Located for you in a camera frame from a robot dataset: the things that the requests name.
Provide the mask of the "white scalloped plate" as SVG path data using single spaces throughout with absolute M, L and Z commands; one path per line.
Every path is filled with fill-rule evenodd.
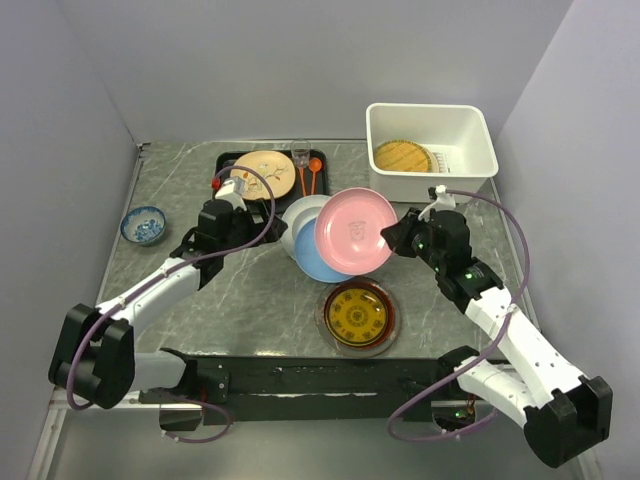
M 281 243 L 291 259 L 296 259 L 295 240 L 300 229 L 318 216 L 329 199 L 328 195 L 309 195 L 296 200 L 286 209 L 282 220 L 287 224 L 287 229 L 281 237 Z

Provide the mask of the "light blue plate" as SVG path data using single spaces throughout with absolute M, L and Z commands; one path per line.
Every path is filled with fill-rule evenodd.
M 298 232 L 294 242 L 297 265 L 308 277 L 318 282 L 334 284 L 351 279 L 350 275 L 334 270 L 321 258 L 315 242 L 315 223 L 316 219 L 313 218 Z

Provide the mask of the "woven bamboo plate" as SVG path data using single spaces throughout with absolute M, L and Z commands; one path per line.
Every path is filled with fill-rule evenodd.
M 387 141 L 374 151 L 374 164 L 384 171 L 427 173 L 434 163 L 430 151 L 408 140 Z

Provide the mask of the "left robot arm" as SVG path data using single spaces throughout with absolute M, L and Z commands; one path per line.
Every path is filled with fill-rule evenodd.
M 280 239 L 287 225 L 275 203 L 262 201 L 258 210 L 256 221 L 228 200 L 205 202 L 197 225 L 158 270 L 116 298 L 67 312 L 48 378 L 65 390 L 71 408 L 110 409 L 132 391 L 163 389 L 179 402 L 197 393 L 196 360 L 171 349 L 138 353 L 136 339 L 166 310 L 203 289 L 226 256 Z

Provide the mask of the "cream green leaf plate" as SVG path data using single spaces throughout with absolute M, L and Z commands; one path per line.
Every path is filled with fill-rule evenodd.
M 430 149 L 426 149 L 426 152 L 429 156 L 429 172 L 430 173 L 440 173 L 441 172 L 441 158 L 438 152 L 433 152 Z

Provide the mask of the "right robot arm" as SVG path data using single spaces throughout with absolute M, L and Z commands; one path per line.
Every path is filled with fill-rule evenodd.
M 396 409 L 395 421 L 440 390 L 487 401 L 524 432 L 534 454 L 557 468 L 605 441 L 610 433 L 613 391 L 564 358 L 518 307 L 518 297 L 472 254 L 465 217 L 455 211 L 410 209 L 382 238 L 401 257 L 419 258 L 435 273 L 441 293 L 492 340 L 478 353 L 460 347 L 444 357 L 437 382 Z

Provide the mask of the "pink plate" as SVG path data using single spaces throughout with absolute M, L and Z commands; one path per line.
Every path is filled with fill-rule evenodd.
M 332 195 L 315 221 L 320 257 L 345 275 L 364 275 L 391 257 L 381 231 L 398 221 L 390 202 L 374 190 L 353 187 Z

